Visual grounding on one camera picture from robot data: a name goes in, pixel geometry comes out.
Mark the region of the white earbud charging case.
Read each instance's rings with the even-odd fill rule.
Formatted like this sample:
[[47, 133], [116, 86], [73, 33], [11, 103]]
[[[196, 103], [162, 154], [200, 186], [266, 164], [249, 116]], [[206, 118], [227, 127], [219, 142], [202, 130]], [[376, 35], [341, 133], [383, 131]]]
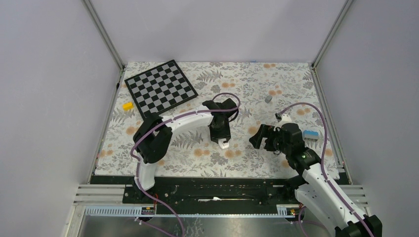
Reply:
[[222, 150], [226, 150], [229, 148], [229, 142], [227, 141], [227, 139], [219, 139], [218, 140], [218, 145]]

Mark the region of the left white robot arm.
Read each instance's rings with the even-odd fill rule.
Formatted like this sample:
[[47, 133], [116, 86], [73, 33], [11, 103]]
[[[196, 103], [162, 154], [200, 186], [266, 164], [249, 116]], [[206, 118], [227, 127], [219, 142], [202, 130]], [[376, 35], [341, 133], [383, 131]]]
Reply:
[[130, 151], [137, 160], [134, 196], [142, 203], [153, 198], [157, 163], [167, 154], [172, 139], [178, 134], [207, 127], [210, 140], [222, 150], [228, 149], [231, 139], [229, 123], [237, 117], [239, 106], [232, 99], [221, 103], [207, 100], [194, 110], [174, 116], [150, 114], [135, 133]]

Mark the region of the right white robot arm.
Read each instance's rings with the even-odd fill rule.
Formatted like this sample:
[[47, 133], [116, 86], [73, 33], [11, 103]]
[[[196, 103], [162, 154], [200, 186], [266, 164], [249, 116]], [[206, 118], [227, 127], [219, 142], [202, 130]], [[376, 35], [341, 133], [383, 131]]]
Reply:
[[265, 150], [284, 154], [298, 173], [286, 181], [283, 196], [287, 202], [303, 204], [333, 237], [382, 236], [381, 220], [359, 208], [325, 172], [321, 158], [305, 145], [296, 123], [280, 127], [262, 124], [249, 142], [259, 149], [262, 141]]

